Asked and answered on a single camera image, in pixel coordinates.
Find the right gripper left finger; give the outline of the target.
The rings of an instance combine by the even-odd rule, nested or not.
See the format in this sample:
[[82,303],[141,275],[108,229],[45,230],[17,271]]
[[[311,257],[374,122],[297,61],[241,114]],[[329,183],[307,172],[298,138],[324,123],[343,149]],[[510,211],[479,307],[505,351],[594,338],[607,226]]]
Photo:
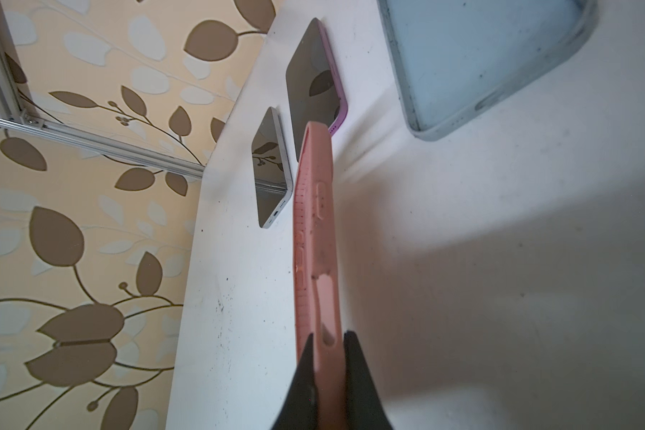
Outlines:
[[318,426],[317,398],[314,335],[310,333],[272,430],[316,430]]

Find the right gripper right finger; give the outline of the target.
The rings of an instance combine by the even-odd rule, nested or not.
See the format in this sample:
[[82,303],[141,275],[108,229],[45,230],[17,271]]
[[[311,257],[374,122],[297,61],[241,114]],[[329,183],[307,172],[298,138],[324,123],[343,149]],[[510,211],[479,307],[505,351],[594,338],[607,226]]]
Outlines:
[[392,430],[367,360],[354,331],[344,333],[346,414],[349,429]]

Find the purple phone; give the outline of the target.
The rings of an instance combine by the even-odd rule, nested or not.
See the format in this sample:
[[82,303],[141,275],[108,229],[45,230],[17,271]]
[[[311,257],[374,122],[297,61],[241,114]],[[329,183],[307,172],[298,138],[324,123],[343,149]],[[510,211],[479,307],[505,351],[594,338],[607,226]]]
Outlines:
[[321,20],[313,19],[306,28],[288,64],[286,84],[296,158],[299,159],[309,122],[325,124],[329,132],[335,134],[349,110]]

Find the light blue phone case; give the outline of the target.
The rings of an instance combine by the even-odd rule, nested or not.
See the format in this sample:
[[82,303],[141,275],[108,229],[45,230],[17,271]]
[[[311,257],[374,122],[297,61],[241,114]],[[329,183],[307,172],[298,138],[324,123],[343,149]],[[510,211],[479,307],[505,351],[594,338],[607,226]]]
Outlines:
[[436,142],[578,52],[596,1],[380,1],[408,130]]

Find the pink phone case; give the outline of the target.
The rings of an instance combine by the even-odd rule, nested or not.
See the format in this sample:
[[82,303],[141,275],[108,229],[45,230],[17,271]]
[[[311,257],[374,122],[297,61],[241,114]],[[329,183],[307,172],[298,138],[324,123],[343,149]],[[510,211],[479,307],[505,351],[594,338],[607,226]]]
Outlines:
[[293,274],[297,358],[313,341],[319,429],[347,429],[333,207],[333,151],[328,127],[306,125],[293,195]]

